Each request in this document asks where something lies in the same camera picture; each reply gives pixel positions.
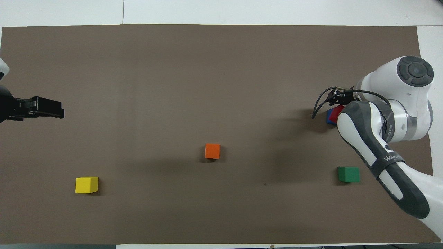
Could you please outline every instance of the orange cube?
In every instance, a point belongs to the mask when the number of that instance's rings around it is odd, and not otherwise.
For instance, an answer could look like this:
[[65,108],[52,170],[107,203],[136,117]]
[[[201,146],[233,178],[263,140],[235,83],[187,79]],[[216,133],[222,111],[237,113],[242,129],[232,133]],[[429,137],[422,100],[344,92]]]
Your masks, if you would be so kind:
[[220,159],[220,145],[219,144],[206,144],[205,158]]

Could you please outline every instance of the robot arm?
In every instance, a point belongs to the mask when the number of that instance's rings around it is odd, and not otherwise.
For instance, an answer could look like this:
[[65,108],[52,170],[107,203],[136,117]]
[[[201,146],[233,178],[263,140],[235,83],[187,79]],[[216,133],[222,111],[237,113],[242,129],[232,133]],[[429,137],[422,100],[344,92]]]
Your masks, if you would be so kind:
[[410,168],[388,146],[381,134],[387,109],[381,101],[351,102],[338,116],[338,131],[394,202],[443,238],[443,180]]
[[[0,58],[0,80],[9,72],[9,67]],[[30,99],[15,98],[9,90],[0,86],[0,123],[5,120],[23,121],[30,117],[64,118],[65,110],[61,102],[42,97]]]
[[428,132],[432,109],[427,92],[433,76],[431,66],[415,56],[382,65],[354,87],[360,91],[353,93],[357,101],[338,116],[338,131],[394,202],[443,239],[443,179],[410,168],[387,144]]

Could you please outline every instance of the brown paper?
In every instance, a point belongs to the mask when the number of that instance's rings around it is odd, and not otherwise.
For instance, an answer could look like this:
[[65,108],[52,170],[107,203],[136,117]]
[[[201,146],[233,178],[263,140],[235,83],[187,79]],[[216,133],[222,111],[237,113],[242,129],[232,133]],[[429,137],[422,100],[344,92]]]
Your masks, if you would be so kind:
[[[5,27],[1,84],[66,117],[0,124],[0,243],[439,242],[326,107],[310,118],[325,88],[403,55],[420,55],[415,27]],[[427,137],[392,147],[432,174]],[[97,193],[74,192],[83,176]]]

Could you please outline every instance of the black cable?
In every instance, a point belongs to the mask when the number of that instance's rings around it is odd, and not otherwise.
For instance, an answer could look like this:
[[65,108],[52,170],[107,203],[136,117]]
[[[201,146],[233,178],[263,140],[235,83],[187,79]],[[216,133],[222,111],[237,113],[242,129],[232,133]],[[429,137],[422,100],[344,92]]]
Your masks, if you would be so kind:
[[320,94],[320,96],[319,96],[319,98],[317,99],[317,101],[315,102],[314,110],[317,109],[317,105],[318,105],[320,99],[322,98],[323,94],[325,94],[327,91],[329,91],[329,90],[331,90],[331,89],[337,89],[337,87],[336,87],[336,86],[331,86],[331,87],[329,87],[328,89],[324,90],[324,91],[322,92],[322,94]]
[[366,91],[366,90],[346,90],[346,91],[342,91],[342,92],[340,92],[340,93],[334,94],[334,95],[332,95],[331,97],[327,98],[325,101],[323,101],[323,102],[320,104],[320,106],[319,106],[317,109],[316,109],[316,106],[315,106],[315,107],[314,107],[314,110],[312,111],[312,117],[311,117],[311,118],[314,118],[314,117],[317,115],[317,113],[319,112],[320,108],[321,108],[326,102],[328,102],[329,100],[331,100],[331,99],[334,98],[335,96],[342,95],[342,94],[345,94],[345,93],[368,93],[368,94],[371,94],[371,95],[374,95],[374,96],[377,96],[377,97],[381,98],[384,102],[386,102],[387,105],[389,105],[389,107],[391,107],[391,104],[389,103],[388,99],[386,99],[385,97],[379,95],[378,93],[374,93],[374,92]]

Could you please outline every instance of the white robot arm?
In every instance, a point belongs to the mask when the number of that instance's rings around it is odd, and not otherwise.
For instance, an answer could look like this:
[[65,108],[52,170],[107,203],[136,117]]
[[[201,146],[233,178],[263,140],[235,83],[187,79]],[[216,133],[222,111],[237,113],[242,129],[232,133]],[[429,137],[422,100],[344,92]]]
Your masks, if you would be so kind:
[[0,58],[0,80],[9,73],[9,67]]
[[392,60],[349,91],[357,91],[352,93],[357,101],[342,110],[337,125],[394,202],[443,239],[443,179],[410,168],[387,144],[417,140],[428,132],[432,109],[427,92],[433,77],[421,58]]

